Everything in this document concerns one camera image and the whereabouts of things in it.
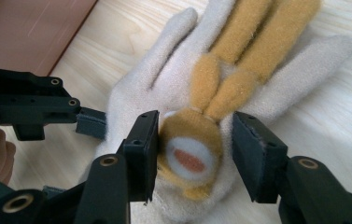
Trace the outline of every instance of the stuffed toy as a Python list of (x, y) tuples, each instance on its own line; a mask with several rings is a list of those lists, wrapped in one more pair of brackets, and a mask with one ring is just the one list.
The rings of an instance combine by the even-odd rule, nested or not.
[(115, 153), (135, 119), (160, 111), (152, 203), (132, 203), (132, 223), (198, 222), (238, 176), (232, 112), (270, 124), (334, 74), (352, 53), (343, 36), (304, 32), (318, 0), (212, 0), (197, 24), (188, 8), (165, 25), (142, 62), (113, 88), (106, 140)]

